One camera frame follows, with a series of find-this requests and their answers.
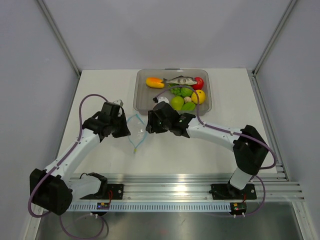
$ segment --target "white wall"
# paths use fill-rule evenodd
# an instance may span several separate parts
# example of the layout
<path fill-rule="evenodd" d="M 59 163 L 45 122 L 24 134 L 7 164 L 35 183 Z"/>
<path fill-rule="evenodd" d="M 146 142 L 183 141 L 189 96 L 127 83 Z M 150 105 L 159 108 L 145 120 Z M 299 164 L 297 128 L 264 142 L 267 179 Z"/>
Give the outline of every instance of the white wall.
<path fill-rule="evenodd" d="M 319 0 L 299 1 L 258 77 L 285 163 L 301 183 L 319 231 Z"/>
<path fill-rule="evenodd" d="M 77 78 L 34 0 L 0 7 L 0 239 L 22 239 L 29 175 L 55 157 Z"/>
<path fill-rule="evenodd" d="M 81 69 L 252 69 L 289 0 L 46 0 Z"/>

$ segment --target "plastic bin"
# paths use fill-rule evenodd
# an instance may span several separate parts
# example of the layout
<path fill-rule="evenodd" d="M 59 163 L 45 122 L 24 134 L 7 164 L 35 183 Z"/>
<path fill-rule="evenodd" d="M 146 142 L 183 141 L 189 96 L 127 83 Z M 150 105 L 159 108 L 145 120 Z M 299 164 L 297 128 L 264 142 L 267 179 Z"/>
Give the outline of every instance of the plastic bin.
<path fill-rule="evenodd" d="M 205 92 L 206 98 L 204 103 L 200 104 L 199 114 L 204 115 L 212 108 L 211 91 L 209 76 L 205 70 L 201 69 L 142 69 L 136 75 L 136 83 L 134 90 L 133 108 L 137 110 L 141 115 L 147 115 L 149 110 L 152 110 L 156 103 L 153 98 L 168 88 L 166 84 L 164 88 L 151 88 L 146 85 L 146 79 L 149 77 L 155 77 L 159 79 L 173 79 L 178 76 L 185 77 L 200 77 L 204 81 L 202 90 Z M 164 92 L 162 97 L 166 97 L 169 101 L 175 97 L 169 90 Z M 196 114 L 196 110 L 193 111 L 179 111 L 179 113 L 192 113 Z"/>

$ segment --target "tabletop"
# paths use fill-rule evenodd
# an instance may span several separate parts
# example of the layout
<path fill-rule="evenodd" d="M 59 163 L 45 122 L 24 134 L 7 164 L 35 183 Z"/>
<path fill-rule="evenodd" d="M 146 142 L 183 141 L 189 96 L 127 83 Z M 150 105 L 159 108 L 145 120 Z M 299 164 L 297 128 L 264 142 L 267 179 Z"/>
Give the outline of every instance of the tabletop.
<path fill-rule="evenodd" d="M 268 143 L 250 78 L 245 68 L 204 69 L 210 80 L 212 110 L 201 117 L 207 123 L 226 127 L 254 126 Z M 138 69 L 84 70 L 75 93 L 63 134 L 59 154 L 75 140 L 79 131 L 79 104 L 89 94 L 100 94 L 113 102 L 121 99 L 126 117 L 133 108 Z M 82 107 L 82 119 L 101 110 L 103 100 L 88 98 Z M 141 116 L 147 124 L 147 116 Z M 263 166 L 273 163 L 269 153 Z M 230 150 L 202 140 L 177 137 L 171 132 L 147 134 L 134 153 L 128 137 L 105 138 L 83 160 L 75 173 L 163 175 L 233 173 L 236 161 Z M 276 168 L 263 173 L 276 173 Z"/>

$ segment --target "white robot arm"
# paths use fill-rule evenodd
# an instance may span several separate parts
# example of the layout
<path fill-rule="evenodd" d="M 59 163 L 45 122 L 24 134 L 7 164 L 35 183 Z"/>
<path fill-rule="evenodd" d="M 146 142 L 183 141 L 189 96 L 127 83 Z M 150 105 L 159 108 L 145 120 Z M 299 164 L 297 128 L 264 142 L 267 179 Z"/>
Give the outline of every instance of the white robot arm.
<path fill-rule="evenodd" d="M 249 125 L 244 129 L 214 126 L 235 133 L 242 132 L 264 142 L 257 130 Z M 101 199 L 106 195 L 108 185 L 106 177 L 97 173 L 89 173 L 77 181 L 69 182 L 70 177 L 88 153 L 105 137 L 110 134 L 114 138 L 130 135 L 122 105 L 111 102 L 105 102 L 101 111 L 83 123 L 82 129 L 80 140 L 76 140 L 76 147 L 62 164 L 57 165 L 62 156 L 65 156 L 75 143 L 72 143 L 65 153 L 44 170 L 35 169 L 30 175 L 31 193 L 49 170 L 56 168 L 38 187 L 32 202 L 57 215 L 63 214 L 74 200 L 92 194 L 97 199 Z M 229 180 L 227 191 L 235 196 L 245 188 L 250 178 L 258 173 L 268 154 L 268 150 L 256 142 L 205 127 L 197 120 L 195 115 L 189 113 L 178 114 L 164 101 L 158 103 L 153 110 L 148 112 L 146 130 L 150 134 L 170 131 L 176 136 L 203 139 L 224 146 L 234 152 L 238 168 Z"/>

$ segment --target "gray fish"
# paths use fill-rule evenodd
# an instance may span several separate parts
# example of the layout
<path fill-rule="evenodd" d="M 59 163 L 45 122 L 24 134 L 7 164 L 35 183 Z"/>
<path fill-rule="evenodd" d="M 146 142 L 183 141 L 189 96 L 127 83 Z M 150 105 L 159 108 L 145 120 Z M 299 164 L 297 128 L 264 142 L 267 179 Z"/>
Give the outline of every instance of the gray fish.
<path fill-rule="evenodd" d="M 175 78 L 172 78 L 170 80 L 168 79 L 163 79 L 163 81 L 166 84 L 180 84 L 180 85 L 195 85 L 197 84 L 197 81 L 190 76 L 177 76 Z"/>

